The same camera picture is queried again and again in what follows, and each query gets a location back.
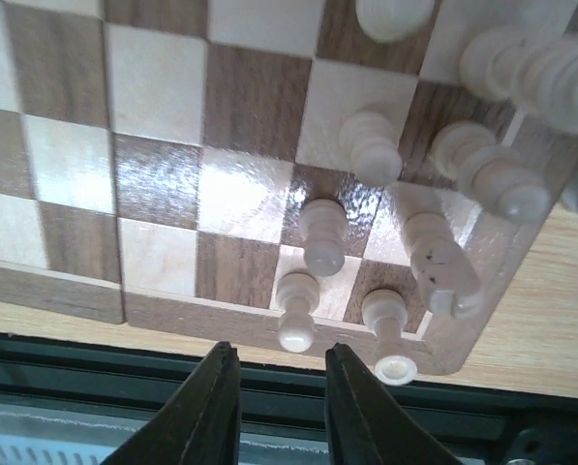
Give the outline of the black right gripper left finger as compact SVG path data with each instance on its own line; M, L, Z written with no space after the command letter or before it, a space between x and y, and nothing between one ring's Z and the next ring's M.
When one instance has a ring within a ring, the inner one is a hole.
M240 362L217 343L158 414L105 464L236 464L239 455Z

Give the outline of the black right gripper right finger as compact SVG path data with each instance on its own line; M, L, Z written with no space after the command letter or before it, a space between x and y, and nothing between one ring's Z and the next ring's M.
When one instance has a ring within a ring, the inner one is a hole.
M325 429L332 464L457 464L409 417L347 344L325 352Z

